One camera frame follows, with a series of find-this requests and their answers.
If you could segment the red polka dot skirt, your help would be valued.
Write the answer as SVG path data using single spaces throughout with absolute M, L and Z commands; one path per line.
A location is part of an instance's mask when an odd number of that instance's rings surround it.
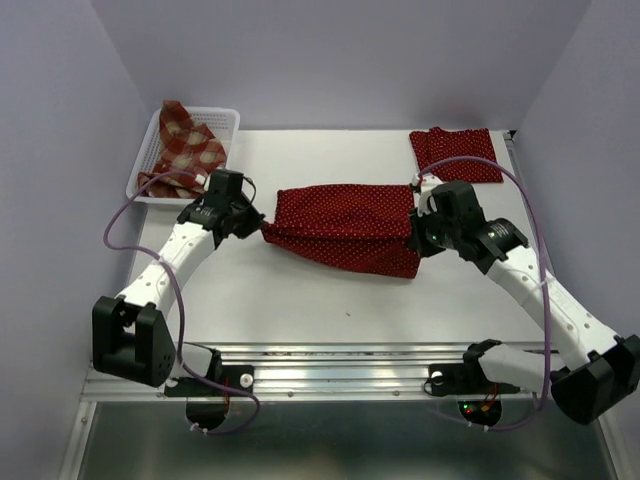
M 409 249 L 413 192 L 407 185 L 329 184 L 280 190 L 264 240 L 341 270 L 416 277 L 420 257 Z
M 433 127 L 427 131 L 412 131 L 409 134 L 418 172 L 453 157 L 479 157 L 491 163 L 497 158 L 493 142 L 486 128 L 447 131 Z M 503 182 L 499 169 L 471 160 L 459 160 L 436 167 L 432 172 L 443 182 L 466 181 L 474 184 L 496 184 Z

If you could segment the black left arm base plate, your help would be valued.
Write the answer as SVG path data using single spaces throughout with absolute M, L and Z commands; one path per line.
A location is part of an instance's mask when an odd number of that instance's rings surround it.
M 212 367 L 205 378 L 226 388 L 252 393 L 255 368 L 252 365 L 225 365 Z M 221 397 L 225 392 L 212 388 L 193 377 L 179 377 L 171 385 L 165 384 L 164 395 L 169 398 Z

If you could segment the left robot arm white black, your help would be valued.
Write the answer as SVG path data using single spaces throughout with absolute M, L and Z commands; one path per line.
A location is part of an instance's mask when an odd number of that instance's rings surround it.
M 216 169 L 205 191 L 187 204 L 159 251 L 136 247 L 151 261 L 127 287 L 93 306 L 92 362 L 104 374 L 159 387 L 187 377 L 199 393 L 234 394 L 225 385 L 215 349 L 186 346 L 182 289 L 199 266 L 230 236 L 245 239 L 264 216 L 243 188 L 244 174 Z

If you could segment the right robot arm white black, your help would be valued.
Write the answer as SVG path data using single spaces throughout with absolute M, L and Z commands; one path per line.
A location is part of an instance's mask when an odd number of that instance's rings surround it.
M 422 258 L 447 250 L 501 287 L 541 328 L 542 353 L 487 339 L 457 363 L 433 364 L 424 390 L 436 397 L 528 391 L 553 399 L 572 421 L 588 425 L 634 393 L 639 338 L 622 337 L 593 316 L 545 266 L 509 220 L 488 220 L 473 186 L 416 177 L 409 246 Z

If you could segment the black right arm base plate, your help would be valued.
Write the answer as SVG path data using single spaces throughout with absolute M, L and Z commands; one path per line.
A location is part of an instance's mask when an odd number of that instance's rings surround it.
M 480 367 L 466 363 L 431 363 L 422 382 L 424 393 L 434 397 L 480 394 L 516 394 L 520 388 L 508 383 L 490 381 Z

